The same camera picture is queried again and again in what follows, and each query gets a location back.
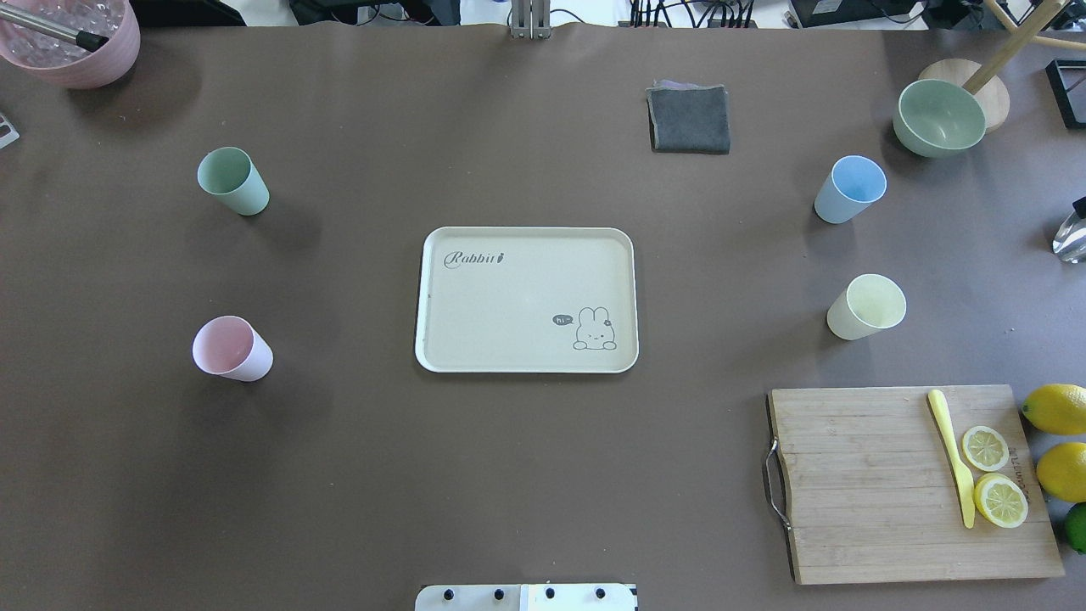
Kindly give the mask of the grey object at left edge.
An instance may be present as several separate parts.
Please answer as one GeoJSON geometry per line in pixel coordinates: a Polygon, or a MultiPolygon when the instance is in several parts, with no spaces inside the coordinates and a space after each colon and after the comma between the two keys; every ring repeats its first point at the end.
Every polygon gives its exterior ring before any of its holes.
{"type": "Polygon", "coordinates": [[[15,143],[20,138],[20,133],[15,128],[12,120],[9,120],[5,115],[0,115],[0,149],[10,147],[10,144],[15,143]]]}

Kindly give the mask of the white control box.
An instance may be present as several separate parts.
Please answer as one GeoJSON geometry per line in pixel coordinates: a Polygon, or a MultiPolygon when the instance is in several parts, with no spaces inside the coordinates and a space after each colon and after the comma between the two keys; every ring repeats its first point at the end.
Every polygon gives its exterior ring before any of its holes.
{"type": "Polygon", "coordinates": [[[621,583],[431,585],[415,610],[637,610],[635,586],[621,583]]]}

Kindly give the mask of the round wooden stand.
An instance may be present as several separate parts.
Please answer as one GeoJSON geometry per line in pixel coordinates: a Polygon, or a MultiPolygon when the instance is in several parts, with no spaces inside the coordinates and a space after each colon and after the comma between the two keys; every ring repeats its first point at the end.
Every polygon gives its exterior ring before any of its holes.
{"type": "Polygon", "coordinates": [[[994,52],[993,58],[986,59],[982,64],[970,59],[940,59],[940,61],[930,64],[926,69],[919,74],[918,78],[919,80],[954,82],[973,94],[981,107],[984,109],[986,132],[990,133],[1001,127],[1010,112],[1009,90],[998,77],[999,71],[1010,62],[1010,59],[1015,58],[1028,43],[1079,51],[1083,51],[1083,43],[1040,35],[1040,31],[1055,20],[1056,15],[1068,7],[1066,1],[1043,1],[1020,25],[996,1],[985,1],[983,4],[988,8],[996,20],[999,20],[1005,30],[1009,31],[1010,37],[1005,40],[1000,50],[994,52]]]}

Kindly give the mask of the green lime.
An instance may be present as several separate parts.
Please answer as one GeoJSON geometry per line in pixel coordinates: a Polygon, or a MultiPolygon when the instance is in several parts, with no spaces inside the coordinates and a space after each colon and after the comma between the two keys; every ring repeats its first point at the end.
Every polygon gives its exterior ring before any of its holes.
{"type": "Polygon", "coordinates": [[[1086,553],[1086,502],[1075,502],[1066,512],[1063,533],[1074,552],[1086,553]]]}

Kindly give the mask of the pink bowl with ice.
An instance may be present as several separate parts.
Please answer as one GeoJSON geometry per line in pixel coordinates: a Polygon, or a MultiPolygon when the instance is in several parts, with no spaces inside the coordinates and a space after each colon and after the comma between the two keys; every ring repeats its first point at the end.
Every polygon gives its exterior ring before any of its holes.
{"type": "Polygon", "coordinates": [[[89,89],[119,80],[132,68],[140,50],[138,20],[128,1],[10,1],[28,13],[92,31],[108,42],[89,52],[3,20],[3,58],[40,81],[89,89]]]}

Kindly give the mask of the yellow plastic knife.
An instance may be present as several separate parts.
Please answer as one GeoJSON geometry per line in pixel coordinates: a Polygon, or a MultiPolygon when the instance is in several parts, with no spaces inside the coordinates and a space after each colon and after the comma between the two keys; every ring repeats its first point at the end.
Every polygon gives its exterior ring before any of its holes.
{"type": "Polygon", "coordinates": [[[951,472],[954,472],[954,484],[959,497],[963,526],[973,529],[975,526],[975,514],[977,514],[973,496],[975,491],[974,479],[958,449],[957,437],[955,437],[954,433],[954,420],[950,417],[946,395],[939,389],[929,390],[927,400],[936,429],[938,429],[940,434],[943,447],[945,447],[948,464],[951,472]]]}

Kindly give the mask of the lower lemon slice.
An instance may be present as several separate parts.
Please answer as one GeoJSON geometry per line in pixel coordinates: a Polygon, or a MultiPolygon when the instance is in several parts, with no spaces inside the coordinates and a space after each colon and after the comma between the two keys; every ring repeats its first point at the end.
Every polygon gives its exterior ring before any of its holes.
{"type": "Polygon", "coordinates": [[[973,501],[982,517],[1001,529],[1016,529],[1027,521],[1027,496],[1008,476],[983,475],[974,484],[973,501]]]}

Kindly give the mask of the cream yellow cup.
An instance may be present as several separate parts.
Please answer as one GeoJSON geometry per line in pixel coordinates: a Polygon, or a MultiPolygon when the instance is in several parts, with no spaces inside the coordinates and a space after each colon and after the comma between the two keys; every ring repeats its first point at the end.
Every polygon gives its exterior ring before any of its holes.
{"type": "Polygon", "coordinates": [[[889,277],[862,273],[831,305],[826,323],[837,338],[856,340],[895,328],[906,311],[906,295],[889,277]]]}

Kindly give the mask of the green cup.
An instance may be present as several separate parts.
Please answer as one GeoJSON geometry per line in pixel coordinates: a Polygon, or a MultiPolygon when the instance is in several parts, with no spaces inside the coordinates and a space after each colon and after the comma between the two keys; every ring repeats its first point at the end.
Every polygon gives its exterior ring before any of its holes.
{"type": "Polygon", "coordinates": [[[198,184],[241,216],[266,209],[269,189],[247,152],[236,147],[210,151],[197,169],[198,184]]]}

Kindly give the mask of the upper lemon slice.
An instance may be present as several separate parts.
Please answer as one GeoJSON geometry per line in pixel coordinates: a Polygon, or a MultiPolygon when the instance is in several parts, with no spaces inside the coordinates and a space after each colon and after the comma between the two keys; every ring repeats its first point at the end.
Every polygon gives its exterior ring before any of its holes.
{"type": "Polygon", "coordinates": [[[970,427],[960,444],[967,463],[986,473],[999,472],[1010,460],[1007,441],[992,427],[970,427]]]}

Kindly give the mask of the black frame object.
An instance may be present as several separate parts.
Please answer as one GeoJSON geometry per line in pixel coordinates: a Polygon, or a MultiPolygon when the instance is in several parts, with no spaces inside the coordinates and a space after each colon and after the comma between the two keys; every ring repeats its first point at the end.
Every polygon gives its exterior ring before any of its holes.
{"type": "Polygon", "coordinates": [[[1052,59],[1044,69],[1068,129],[1085,128],[1085,61],[1083,59],[1052,59]]]}

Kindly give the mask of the pink cup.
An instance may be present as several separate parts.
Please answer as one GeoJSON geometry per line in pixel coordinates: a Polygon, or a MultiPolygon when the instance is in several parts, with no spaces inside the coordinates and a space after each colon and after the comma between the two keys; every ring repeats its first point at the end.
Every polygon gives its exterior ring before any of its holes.
{"type": "Polygon", "coordinates": [[[244,318],[220,316],[198,331],[193,360],[210,375],[254,382],[272,371],[274,352],[244,318]]]}

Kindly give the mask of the wooden cutting board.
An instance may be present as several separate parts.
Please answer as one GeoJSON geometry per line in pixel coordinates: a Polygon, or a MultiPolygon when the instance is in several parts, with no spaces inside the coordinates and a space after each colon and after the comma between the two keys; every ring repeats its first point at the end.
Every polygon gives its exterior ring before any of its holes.
{"type": "Polygon", "coordinates": [[[1008,385],[943,387],[955,434],[993,427],[1005,476],[1028,501],[1016,529],[961,519],[929,389],[776,389],[770,449],[782,469],[776,513],[798,584],[1051,580],[1064,574],[1030,445],[1008,385]]]}

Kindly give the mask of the cream rabbit tray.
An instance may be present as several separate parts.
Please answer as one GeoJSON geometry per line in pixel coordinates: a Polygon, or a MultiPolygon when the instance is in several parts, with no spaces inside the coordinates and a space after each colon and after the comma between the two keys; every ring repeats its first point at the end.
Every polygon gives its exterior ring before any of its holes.
{"type": "Polygon", "coordinates": [[[415,355],[435,373],[621,373],[635,249],[611,227],[443,226],[424,239],[415,355]]]}

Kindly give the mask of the dark grey folded cloth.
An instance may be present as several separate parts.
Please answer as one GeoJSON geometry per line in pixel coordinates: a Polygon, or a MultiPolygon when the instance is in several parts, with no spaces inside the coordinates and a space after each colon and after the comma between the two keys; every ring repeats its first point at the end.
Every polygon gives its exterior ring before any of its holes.
{"type": "Polygon", "coordinates": [[[654,151],[671,154],[731,151],[725,86],[656,81],[647,89],[647,107],[654,151]]]}

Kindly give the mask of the blue cup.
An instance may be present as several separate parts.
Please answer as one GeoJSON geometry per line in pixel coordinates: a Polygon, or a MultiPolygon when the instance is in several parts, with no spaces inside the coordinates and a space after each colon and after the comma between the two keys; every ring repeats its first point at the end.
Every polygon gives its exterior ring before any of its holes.
{"type": "Polygon", "coordinates": [[[886,188],[886,175],[876,162],[856,154],[843,156],[815,198],[815,214],[831,224],[850,221],[884,198],[886,188]]]}

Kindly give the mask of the lemon slice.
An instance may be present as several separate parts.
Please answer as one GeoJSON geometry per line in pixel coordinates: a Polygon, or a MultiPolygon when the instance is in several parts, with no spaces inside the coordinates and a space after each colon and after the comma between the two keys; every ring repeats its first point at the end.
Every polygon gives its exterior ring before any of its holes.
{"type": "Polygon", "coordinates": [[[1001,529],[1016,529],[1027,521],[1027,496],[1008,476],[983,475],[974,484],[973,501],[982,517],[1001,529]]]}
{"type": "Polygon", "coordinates": [[[960,444],[967,463],[986,473],[999,472],[1010,460],[1007,441],[992,427],[970,427],[960,444]]]}

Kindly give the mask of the whole lemon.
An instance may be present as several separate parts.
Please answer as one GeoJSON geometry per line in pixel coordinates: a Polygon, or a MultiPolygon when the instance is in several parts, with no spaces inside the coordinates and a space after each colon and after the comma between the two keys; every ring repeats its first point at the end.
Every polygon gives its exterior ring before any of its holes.
{"type": "Polygon", "coordinates": [[[1085,444],[1060,442],[1036,464],[1043,491],[1063,502],[1085,502],[1085,444]]]}
{"type": "Polygon", "coordinates": [[[1049,434],[1085,433],[1085,389],[1048,384],[1033,390],[1022,403],[1022,413],[1036,429],[1049,434]]]}

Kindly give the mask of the green bowl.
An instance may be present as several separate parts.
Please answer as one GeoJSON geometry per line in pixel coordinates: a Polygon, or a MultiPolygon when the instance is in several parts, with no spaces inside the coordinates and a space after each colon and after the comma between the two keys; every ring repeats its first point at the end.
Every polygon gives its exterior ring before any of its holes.
{"type": "Polygon", "coordinates": [[[986,132],[978,101],[949,81],[919,80],[898,96],[893,132],[913,154],[945,158],[975,147],[986,132]]]}

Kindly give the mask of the upper whole lemon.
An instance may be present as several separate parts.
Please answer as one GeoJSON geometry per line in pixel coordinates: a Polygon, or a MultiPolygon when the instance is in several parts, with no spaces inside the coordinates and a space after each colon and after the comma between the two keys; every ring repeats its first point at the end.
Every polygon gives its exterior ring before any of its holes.
{"type": "Polygon", "coordinates": [[[1033,390],[1022,403],[1022,413],[1036,429],[1049,434],[1085,433],[1085,389],[1048,384],[1033,390]]]}

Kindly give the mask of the lower whole lemon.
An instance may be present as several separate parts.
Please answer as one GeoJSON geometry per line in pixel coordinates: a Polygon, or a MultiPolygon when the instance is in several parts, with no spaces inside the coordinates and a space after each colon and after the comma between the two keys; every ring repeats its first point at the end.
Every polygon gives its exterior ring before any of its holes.
{"type": "Polygon", "coordinates": [[[1085,502],[1085,444],[1060,442],[1036,464],[1043,491],[1063,502],[1085,502]]]}

